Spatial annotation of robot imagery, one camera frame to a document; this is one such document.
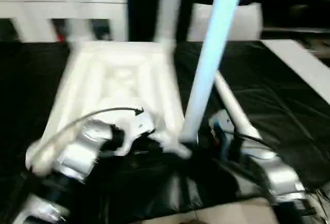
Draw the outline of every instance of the black cable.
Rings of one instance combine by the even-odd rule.
[[[273,151],[276,151],[276,149],[273,147],[273,146],[271,146],[271,145],[269,145],[269,144],[266,144],[262,139],[260,139],[260,138],[256,138],[256,137],[253,137],[253,136],[250,136],[250,135],[246,135],[246,134],[243,134],[243,133],[239,133],[239,132],[237,132],[237,131],[230,131],[230,130],[222,130],[224,133],[227,133],[227,134],[231,134],[231,135],[237,135],[237,136],[239,136],[239,137],[241,137],[241,138],[247,138],[247,139],[250,139],[250,140],[252,140],[252,141],[255,141],[255,142],[258,142],[258,143],[260,143],[260,144],[262,144],[262,145],[264,145],[264,146],[267,146],[267,147],[269,147],[269,148],[271,148],[271,150],[273,150]]]
[[[51,141],[57,139],[58,137],[60,137],[65,131],[67,131],[68,129],[70,129],[71,127],[75,126],[76,124],[78,124],[79,122],[85,120],[88,117],[100,114],[100,113],[104,113],[104,112],[112,112],[112,111],[134,111],[135,115],[139,115],[143,112],[143,108],[142,110],[137,109],[137,108],[130,108],[130,107],[114,107],[114,108],[107,108],[107,109],[102,109],[102,110],[98,110],[98,111],[94,111],[94,112],[90,112],[80,118],[77,118],[75,120],[73,120],[71,123],[65,125],[59,132],[57,132],[56,134],[54,134],[48,141],[47,143],[45,143],[43,145],[46,146],[47,144],[49,144]]]

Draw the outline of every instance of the white tray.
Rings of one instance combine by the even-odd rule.
[[[172,64],[172,51],[159,43],[84,42],[70,55],[42,139],[27,153],[27,166],[37,151],[66,124],[91,111],[135,107],[162,116],[179,135],[183,112]],[[107,122],[134,115],[101,114]]]

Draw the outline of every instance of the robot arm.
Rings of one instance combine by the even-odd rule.
[[[83,186],[98,158],[109,152],[101,150],[107,144],[121,144],[121,147],[111,151],[110,155],[125,156],[130,152],[134,141],[142,135],[157,141],[164,152],[176,153],[182,158],[191,155],[190,150],[181,145],[165,125],[155,128],[151,115],[146,111],[140,111],[134,118],[129,119],[123,129],[98,119],[88,119],[75,139],[66,142],[57,156],[49,156],[49,147],[46,147],[40,151],[41,159],[32,160],[31,168],[36,174],[44,172],[40,168],[50,167],[50,170],[40,187],[29,195],[14,224],[64,221],[70,214],[73,192]]]

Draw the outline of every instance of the black tablecloth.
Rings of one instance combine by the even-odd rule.
[[[25,151],[44,131],[69,50],[58,43],[0,47],[4,110],[0,222],[4,223],[22,195]],[[200,43],[180,44],[174,54],[184,109],[200,47]],[[303,182],[309,187],[327,182],[328,105],[259,42],[229,43],[221,71],[265,141],[278,148]],[[219,108],[221,101],[213,92],[205,120]],[[196,153],[189,163],[168,154],[100,162],[80,194],[71,222],[127,223],[260,195],[255,185],[205,153]],[[206,169],[195,171],[199,166]]]
[[[37,180],[25,169],[28,145],[41,137],[69,50],[65,44],[0,44],[3,134],[0,222],[10,223]],[[77,192],[69,223],[129,223],[260,196],[259,188],[223,168],[212,150],[189,161],[172,154],[100,160]]]
[[[200,50],[201,43],[186,42],[174,53],[184,110]],[[329,182],[330,106],[261,42],[228,43],[220,70],[265,142],[278,149],[303,183],[313,189]],[[204,124],[220,108],[213,90]]]
[[[25,182],[25,152],[46,127],[69,49],[61,43],[0,43],[0,222]]]

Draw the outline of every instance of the white pole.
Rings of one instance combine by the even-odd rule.
[[[203,43],[180,137],[182,141],[196,141],[238,2],[239,0],[213,0],[212,16]]]

